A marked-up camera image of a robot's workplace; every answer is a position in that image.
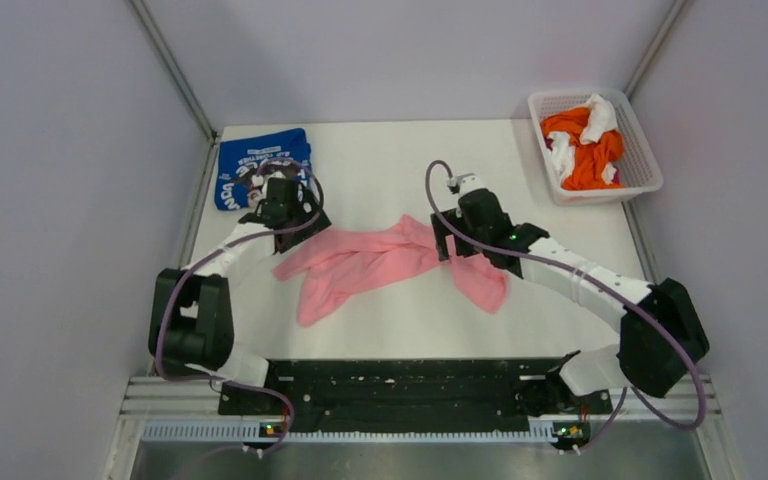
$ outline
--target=white cloth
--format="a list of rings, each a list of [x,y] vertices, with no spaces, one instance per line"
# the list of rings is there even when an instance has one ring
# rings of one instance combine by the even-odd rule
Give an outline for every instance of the white cloth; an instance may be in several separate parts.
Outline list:
[[[570,145],[570,136],[567,132],[549,132],[548,138],[552,140],[549,160],[555,167],[559,182],[563,185],[564,180],[572,175],[572,170],[575,168],[575,146]]]
[[[617,129],[617,112],[611,102],[601,95],[594,93],[583,106],[590,109],[590,118],[579,137],[582,145],[599,143],[603,133]]]
[[[614,166],[614,162],[608,162],[605,165],[605,169],[602,170],[602,180],[607,184],[614,183],[614,177],[617,175],[617,167]]]

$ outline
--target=plastic laundry basket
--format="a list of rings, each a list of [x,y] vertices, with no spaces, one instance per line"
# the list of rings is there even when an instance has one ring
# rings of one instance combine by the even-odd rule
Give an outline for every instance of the plastic laundry basket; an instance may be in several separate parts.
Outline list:
[[[620,182],[626,188],[565,190],[561,188],[558,174],[549,160],[549,149],[546,148],[540,122],[546,117],[582,105],[594,93],[602,95],[605,100],[611,102],[617,112],[617,125],[623,136],[625,153],[614,165],[620,172]],[[655,162],[655,155],[652,154],[649,142],[643,136],[643,129],[640,128],[640,123],[637,122],[637,117],[631,110],[631,104],[628,103],[625,94],[619,90],[591,88],[535,93],[528,97],[528,109],[531,111],[531,122],[537,134],[537,143],[543,153],[549,188],[558,205],[622,202],[644,192],[654,192],[663,186],[664,178]]]

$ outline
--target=gray wall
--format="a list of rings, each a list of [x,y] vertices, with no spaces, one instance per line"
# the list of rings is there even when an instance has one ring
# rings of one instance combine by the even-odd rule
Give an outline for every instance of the gray wall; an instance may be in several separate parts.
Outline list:
[[[697,1],[634,102],[664,173],[643,200],[753,478],[768,478],[768,2]]]
[[[214,125],[524,117],[622,88],[670,0],[148,0]]]
[[[123,0],[0,1],[0,478],[98,478],[205,151]]]

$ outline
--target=purple cable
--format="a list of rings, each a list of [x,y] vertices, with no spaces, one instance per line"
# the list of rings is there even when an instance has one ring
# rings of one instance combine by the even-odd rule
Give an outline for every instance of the purple cable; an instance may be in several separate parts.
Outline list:
[[[286,161],[289,161],[299,166],[310,176],[310,178],[314,181],[314,183],[316,183],[316,189],[319,193],[319,211],[317,211],[316,214],[314,214],[313,217],[310,218],[310,220],[304,222],[301,225],[290,227],[290,228],[283,228],[280,230],[264,231],[264,232],[253,233],[251,235],[246,235],[244,237],[228,242],[228,244],[224,246],[225,248],[233,248],[245,242],[248,242],[249,240],[254,240],[260,237],[295,233],[313,225],[313,223],[316,222],[316,220],[319,218],[320,212],[325,207],[325,196],[322,193],[322,185],[319,184],[319,180],[316,179],[316,177],[313,175],[313,172],[311,172],[308,167],[305,167],[301,163],[288,158],[270,159],[260,164],[260,167],[258,167],[258,173],[260,173],[263,166],[266,165],[267,163],[286,162]],[[204,258],[194,263],[186,272],[184,272],[184,274],[181,275],[181,278],[178,280],[178,283],[175,284],[175,288],[172,289],[172,293],[169,295],[169,301],[166,303],[166,309],[163,311],[163,319],[160,322],[160,332],[157,335],[157,348],[155,350],[155,355],[154,355],[154,367],[155,367],[155,370],[157,370],[158,375],[160,375],[161,377],[163,377],[165,380],[168,380],[168,381],[190,381],[190,380],[205,380],[205,379],[208,381],[218,380],[218,381],[223,381],[225,383],[228,383],[229,385],[239,388],[241,390],[248,390],[250,392],[257,392],[257,393],[265,393],[267,395],[272,395],[273,397],[276,397],[277,399],[281,400],[281,402],[283,402],[284,405],[287,406],[287,410],[288,410],[287,427],[283,429],[283,431],[281,432],[281,435],[278,436],[274,444],[272,444],[271,446],[263,450],[263,454],[265,455],[267,453],[271,453],[275,451],[277,448],[281,446],[281,444],[284,441],[284,438],[287,436],[287,433],[290,431],[290,427],[293,425],[293,420],[295,419],[296,411],[293,408],[293,404],[292,402],[290,402],[289,398],[287,398],[280,392],[277,392],[269,388],[243,385],[238,382],[226,380],[220,377],[213,377],[210,375],[192,376],[192,377],[184,377],[184,378],[170,377],[166,374],[166,370],[163,368],[163,346],[166,340],[166,331],[169,328],[169,322],[172,318],[172,311],[175,309],[175,300],[178,298],[178,295],[181,293],[181,290],[184,288],[184,284],[187,283],[187,280],[189,280],[195,274],[195,272],[197,272],[201,267],[208,264],[211,260],[218,257],[223,252],[224,250],[222,248],[217,248],[216,250],[210,252]],[[188,470],[193,465],[203,461],[204,459],[212,455],[224,452],[226,450],[236,450],[236,449],[240,449],[240,447],[236,445],[234,446],[225,445],[225,446],[210,450],[209,452],[206,452],[205,454],[197,457],[192,462],[182,467],[180,470],[178,470],[178,472],[175,473],[175,475],[172,476],[172,478],[173,479],[180,478],[180,476],[186,470]]]
[[[463,232],[459,231],[457,228],[455,228],[454,225],[452,225],[448,220],[446,220],[446,218],[443,216],[442,213],[440,213],[440,209],[437,207],[437,203],[434,202],[434,196],[431,194],[431,171],[434,170],[434,167],[436,167],[437,165],[440,165],[446,169],[446,173],[449,175],[449,178],[452,178],[453,176],[452,168],[449,167],[449,164],[447,164],[443,160],[434,160],[428,165],[428,169],[425,171],[425,194],[428,197],[428,203],[431,204],[431,209],[434,210],[434,215],[437,216],[437,219],[440,220],[440,222],[443,225],[445,225],[446,228],[448,228],[458,238],[469,243],[474,247],[478,247],[490,252],[495,252],[501,255],[519,257],[525,260],[532,260],[535,262],[544,263],[552,267],[560,268],[561,270],[570,272],[574,275],[578,275],[584,280],[587,280],[588,282],[590,282],[592,285],[596,286],[597,288],[602,289],[608,295],[610,295],[615,300],[623,304],[623,306],[625,306],[626,308],[631,310],[633,313],[640,316],[640,318],[642,318],[646,323],[648,323],[652,328],[654,328],[655,331],[658,332],[658,334],[661,335],[664,338],[664,340],[666,340],[667,343],[670,344],[670,347],[672,347],[673,350],[675,350],[676,354],[678,354],[682,363],[684,363],[684,366],[687,368],[687,371],[690,373],[690,378],[693,380],[693,386],[696,388],[696,397],[697,397],[697,400],[699,401],[699,410],[696,413],[696,419],[689,424],[676,422],[675,420],[667,417],[666,415],[664,415],[663,412],[655,408],[655,406],[652,405],[636,387],[632,387],[632,391],[634,391],[635,395],[637,395],[637,397],[640,398],[640,401],[644,405],[646,405],[646,408],[648,408],[653,414],[655,414],[656,417],[660,418],[661,420],[663,420],[664,422],[666,422],[672,427],[675,427],[679,430],[695,430],[699,428],[700,425],[702,425],[702,422],[705,420],[706,410],[708,409],[707,401],[705,399],[705,387],[702,385],[702,379],[699,377],[699,371],[696,369],[696,365],[693,364],[693,360],[690,358],[689,355],[687,355],[687,352],[684,351],[681,345],[679,345],[678,341],[676,341],[676,339],[673,338],[672,335],[670,335],[670,332],[668,332],[664,327],[662,327],[657,320],[652,318],[652,316],[649,315],[642,308],[638,307],[634,303],[631,303],[631,301],[623,297],[619,292],[605,285],[604,283],[600,282],[595,277],[588,275],[587,273],[584,273],[580,270],[575,269],[570,265],[559,262],[557,260],[552,260],[550,258],[538,257],[536,255],[529,255],[527,253],[517,252],[515,250],[507,250],[504,248],[493,247],[491,245],[487,245],[485,243],[479,242],[478,240],[472,239],[468,237],[466,234],[464,234]],[[625,399],[625,389],[623,389],[622,398],[623,400]],[[602,425],[602,428],[599,430],[598,434],[590,441],[589,444],[592,444],[593,441],[601,437],[602,432],[613,423],[614,419],[617,416],[617,413],[619,412],[620,405],[621,403],[617,405],[617,407],[614,409],[614,412],[611,414],[611,416],[608,418],[605,424]]]

